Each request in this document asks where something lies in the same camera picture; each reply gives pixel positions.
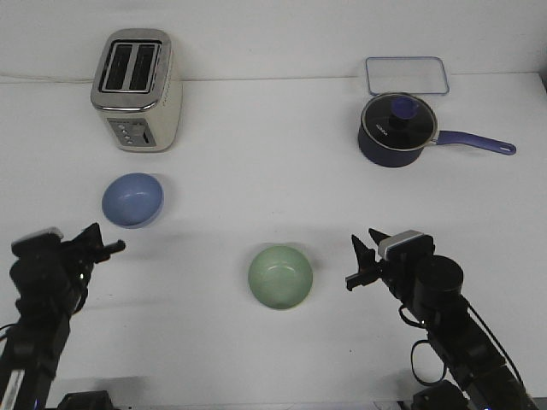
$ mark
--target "white wall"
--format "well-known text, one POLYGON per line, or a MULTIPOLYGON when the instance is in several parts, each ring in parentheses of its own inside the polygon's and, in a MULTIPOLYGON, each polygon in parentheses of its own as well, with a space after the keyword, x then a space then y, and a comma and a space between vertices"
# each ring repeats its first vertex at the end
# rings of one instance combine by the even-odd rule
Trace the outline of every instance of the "white wall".
POLYGON ((547 67, 545 0, 0 0, 0 74, 91 78, 120 28, 167 31, 184 79, 340 77, 365 56, 451 73, 547 67))

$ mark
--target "green bowl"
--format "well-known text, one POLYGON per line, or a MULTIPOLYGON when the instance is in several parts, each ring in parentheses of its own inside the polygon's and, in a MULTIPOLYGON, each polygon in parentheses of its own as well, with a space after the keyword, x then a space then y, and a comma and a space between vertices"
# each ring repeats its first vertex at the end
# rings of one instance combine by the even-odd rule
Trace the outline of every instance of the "green bowl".
POLYGON ((267 248, 250 264, 250 290, 269 308, 295 307, 306 298, 312 283, 313 273, 308 260, 289 246, 267 248))

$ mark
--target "blue bowl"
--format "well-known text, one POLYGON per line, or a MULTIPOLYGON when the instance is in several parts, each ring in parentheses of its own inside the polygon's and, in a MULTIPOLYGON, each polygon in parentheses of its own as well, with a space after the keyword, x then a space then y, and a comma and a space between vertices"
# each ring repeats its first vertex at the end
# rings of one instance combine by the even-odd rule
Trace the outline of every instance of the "blue bowl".
POLYGON ((103 195, 104 216, 124 228, 148 225, 160 213, 162 205, 162 186, 147 173, 123 175, 103 195))

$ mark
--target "toaster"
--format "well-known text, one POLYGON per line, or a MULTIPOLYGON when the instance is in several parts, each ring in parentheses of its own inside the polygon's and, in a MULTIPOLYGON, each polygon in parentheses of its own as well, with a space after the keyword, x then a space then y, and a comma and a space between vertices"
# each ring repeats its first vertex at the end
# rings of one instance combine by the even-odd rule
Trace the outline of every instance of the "toaster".
POLYGON ((118 148, 151 152, 175 139, 182 104, 169 36, 148 28, 112 34, 104 46, 91 89, 91 103, 118 148))

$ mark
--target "saucepan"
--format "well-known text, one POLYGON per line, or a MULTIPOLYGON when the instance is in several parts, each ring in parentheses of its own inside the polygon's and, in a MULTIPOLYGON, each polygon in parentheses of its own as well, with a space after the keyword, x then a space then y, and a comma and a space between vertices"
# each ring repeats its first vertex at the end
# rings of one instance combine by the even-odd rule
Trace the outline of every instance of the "saucepan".
POLYGON ((372 162, 383 167, 411 164, 429 144, 466 144, 503 155, 513 155, 511 143, 458 131, 440 131, 431 107, 403 92, 388 92, 372 98, 362 111, 359 148, 372 162))

